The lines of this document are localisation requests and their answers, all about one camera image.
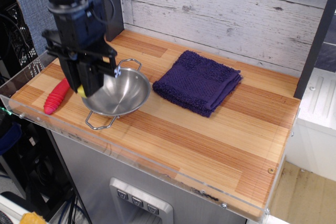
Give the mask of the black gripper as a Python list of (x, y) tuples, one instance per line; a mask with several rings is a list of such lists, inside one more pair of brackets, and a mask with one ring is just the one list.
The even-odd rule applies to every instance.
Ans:
[(48, 3), (56, 30), (45, 30), (47, 50), (59, 58), (72, 90), (82, 85), (88, 97), (102, 86), (104, 75), (117, 78), (117, 52), (104, 41), (108, 23), (102, 0), (79, 0), (71, 4)]

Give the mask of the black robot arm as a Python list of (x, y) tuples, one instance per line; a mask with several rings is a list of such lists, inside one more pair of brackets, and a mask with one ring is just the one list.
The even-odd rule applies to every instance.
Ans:
[(58, 57), (63, 73), (76, 93), (94, 95), (104, 84), (104, 75), (117, 78), (117, 51), (105, 42), (107, 18), (103, 0), (48, 0), (56, 30), (44, 30), (47, 51)]

